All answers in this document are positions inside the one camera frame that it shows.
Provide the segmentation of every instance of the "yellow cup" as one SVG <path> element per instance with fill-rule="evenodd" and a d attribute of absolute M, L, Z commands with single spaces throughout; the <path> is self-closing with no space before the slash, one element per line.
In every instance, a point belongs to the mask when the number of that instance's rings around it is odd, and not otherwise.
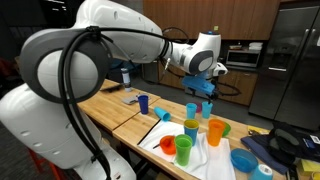
<path fill-rule="evenodd" d="M 208 130 L 207 139 L 208 139 L 208 143 L 211 146 L 219 145 L 225 126 L 226 126 L 225 123 L 218 119 L 209 120 L 209 123 L 208 123 L 209 130 Z"/>
<path fill-rule="evenodd" d="M 320 180 L 320 172 L 313 172 L 310 180 Z"/>

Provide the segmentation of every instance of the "microwave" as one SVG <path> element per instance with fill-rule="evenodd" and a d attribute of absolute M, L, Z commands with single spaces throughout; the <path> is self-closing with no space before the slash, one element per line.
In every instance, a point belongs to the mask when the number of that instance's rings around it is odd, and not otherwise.
<path fill-rule="evenodd" d="M 260 50 L 229 50 L 227 65 L 257 67 L 260 57 Z"/>

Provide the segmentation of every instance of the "blue cloth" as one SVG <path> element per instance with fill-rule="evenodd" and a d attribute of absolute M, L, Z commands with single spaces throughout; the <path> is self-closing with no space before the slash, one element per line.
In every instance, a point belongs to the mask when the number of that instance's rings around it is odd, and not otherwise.
<path fill-rule="evenodd" d="M 265 147 L 263 147 L 262 145 L 258 144 L 255 140 L 253 140 L 252 136 L 241 138 L 241 142 L 247 148 L 251 149 L 251 152 L 255 154 L 259 159 L 261 159 L 264 163 L 266 163 L 266 165 L 276 170 L 280 174 L 285 174 L 288 171 L 289 169 L 288 167 L 286 167 L 285 165 L 279 163 L 276 159 L 274 159 L 268 153 Z"/>

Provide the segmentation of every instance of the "wall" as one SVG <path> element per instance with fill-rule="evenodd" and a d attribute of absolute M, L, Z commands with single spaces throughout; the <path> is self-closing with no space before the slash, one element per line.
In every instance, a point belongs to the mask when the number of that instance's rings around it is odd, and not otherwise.
<path fill-rule="evenodd" d="M 38 0 L 1 0 L 0 11 L 8 26 L 46 24 Z"/>

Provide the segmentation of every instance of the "orange cup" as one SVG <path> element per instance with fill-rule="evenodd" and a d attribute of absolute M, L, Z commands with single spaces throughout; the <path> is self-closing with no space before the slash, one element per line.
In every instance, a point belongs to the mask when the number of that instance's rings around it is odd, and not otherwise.
<path fill-rule="evenodd" d="M 222 137 L 224 128 L 226 127 L 225 123 L 223 121 L 220 121 L 218 119 L 211 119 L 208 123 L 208 143 L 211 146 L 218 146 L 220 143 L 220 139 Z"/>
<path fill-rule="evenodd" d="M 175 154 L 176 153 L 176 146 L 174 144 L 174 138 L 175 136 L 164 136 L 163 138 L 161 138 L 160 140 L 160 147 L 162 149 L 162 151 L 165 154 Z"/>

